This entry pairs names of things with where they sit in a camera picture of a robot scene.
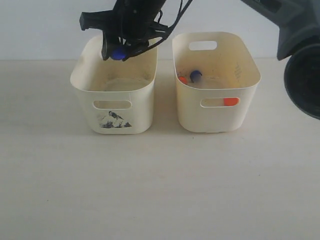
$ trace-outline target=white wall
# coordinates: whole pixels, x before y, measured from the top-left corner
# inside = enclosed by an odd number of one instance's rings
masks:
[[[100,31],[81,31],[81,12],[110,10],[116,0],[1,0],[0,59],[76,59]],[[180,0],[167,0],[163,23],[170,25]],[[193,0],[171,38],[184,32],[238,34],[254,57],[275,57],[279,29],[240,0]],[[171,42],[159,57],[171,58]]]

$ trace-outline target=orange object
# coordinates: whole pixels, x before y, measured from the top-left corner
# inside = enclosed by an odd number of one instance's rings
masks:
[[[180,77],[179,77],[179,80],[180,80],[180,82],[182,82],[183,84],[187,84],[187,83],[188,83],[187,78],[184,77],[184,76],[180,76]]]
[[[237,97],[224,98],[223,101],[225,106],[231,107],[238,104],[239,98]]]

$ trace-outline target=basket handle hole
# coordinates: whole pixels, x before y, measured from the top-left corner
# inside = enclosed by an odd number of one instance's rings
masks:
[[[125,110],[132,107],[132,103],[126,100],[117,101],[94,101],[93,106],[96,109],[109,109],[109,110]]]
[[[201,101],[203,108],[234,107],[240,103],[238,97],[205,98]]]
[[[215,50],[218,47],[216,41],[193,41],[189,43],[191,51]]]

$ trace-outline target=camera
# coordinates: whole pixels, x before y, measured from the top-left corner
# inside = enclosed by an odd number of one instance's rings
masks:
[[[289,58],[284,85],[291,101],[320,120],[320,0],[241,0],[279,26],[277,59]]]

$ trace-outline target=printed mountain graphic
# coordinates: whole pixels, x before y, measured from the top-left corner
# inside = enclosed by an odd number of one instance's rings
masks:
[[[104,129],[123,129],[132,127],[129,122],[125,121],[113,111],[109,111],[108,115],[99,116],[98,119],[100,121],[100,127]]]

